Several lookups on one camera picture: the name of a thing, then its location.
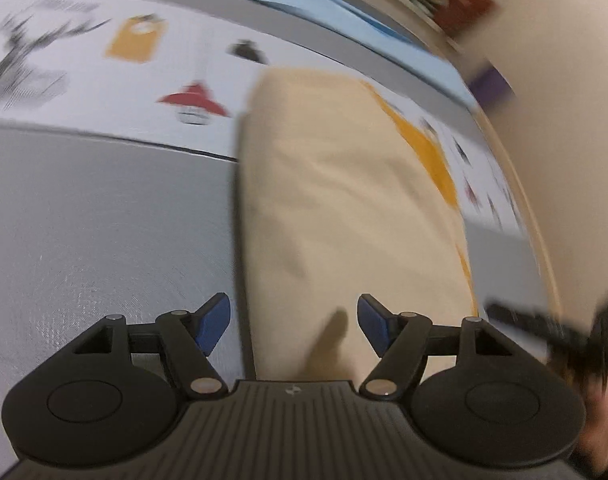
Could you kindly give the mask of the beige and yellow jacket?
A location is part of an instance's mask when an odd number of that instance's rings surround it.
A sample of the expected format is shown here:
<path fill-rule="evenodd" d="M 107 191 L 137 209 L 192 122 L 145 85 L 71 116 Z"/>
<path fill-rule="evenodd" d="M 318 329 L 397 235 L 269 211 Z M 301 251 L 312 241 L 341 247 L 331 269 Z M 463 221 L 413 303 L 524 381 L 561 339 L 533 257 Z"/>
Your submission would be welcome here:
<path fill-rule="evenodd" d="M 438 141 L 365 81 L 271 68 L 239 151 L 244 284 L 264 380 L 362 382 L 357 301 L 456 325 L 476 310 L 464 219 Z"/>

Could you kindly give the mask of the grey printed bed sheet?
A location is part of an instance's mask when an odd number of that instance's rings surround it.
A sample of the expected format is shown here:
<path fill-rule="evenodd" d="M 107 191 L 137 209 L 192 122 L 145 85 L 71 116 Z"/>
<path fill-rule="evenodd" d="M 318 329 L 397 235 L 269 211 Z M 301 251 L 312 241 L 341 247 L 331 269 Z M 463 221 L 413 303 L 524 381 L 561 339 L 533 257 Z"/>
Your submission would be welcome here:
<path fill-rule="evenodd" d="M 386 58 L 248 0 L 162 0 L 294 41 L 415 100 L 469 139 L 472 116 Z M 229 385 L 253 359 L 232 180 L 235 162 L 175 147 L 0 122 L 0 409 L 23 376 L 103 314 L 153 321 L 214 292 L 234 317 L 212 355 Z M 475 295 L 545 306 L 531 243 L 466 221 Z M 16 456 L 0 421 L 0 475 Z"/>

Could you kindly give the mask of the dark red cushion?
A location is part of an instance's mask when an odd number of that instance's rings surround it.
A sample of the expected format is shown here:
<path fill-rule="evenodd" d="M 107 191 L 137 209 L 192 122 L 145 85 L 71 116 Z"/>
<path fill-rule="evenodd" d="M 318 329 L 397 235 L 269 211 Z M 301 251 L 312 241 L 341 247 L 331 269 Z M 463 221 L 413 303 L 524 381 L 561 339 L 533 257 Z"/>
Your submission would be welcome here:
<path fill-rule="evenodd" d="M 494 0 L 447 0 L 432 20 L 446 36 L 455 38 L 496 9 Z"/>

